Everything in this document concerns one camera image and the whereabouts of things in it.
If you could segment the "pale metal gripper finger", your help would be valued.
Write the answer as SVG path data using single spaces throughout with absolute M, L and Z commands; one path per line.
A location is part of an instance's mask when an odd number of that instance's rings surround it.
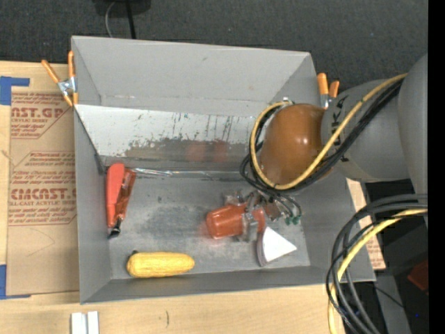
M 251 242 L 258 238 L 259 222 L 252 213 L 244 213 L 241 217 L 242 232 L 237 236 L 239 241 Z
M 224 201 L 226 205 L 234 205 L 237 207 L 241 206 L 246 202 L 244 195 L 239 191 L 225 194 Z

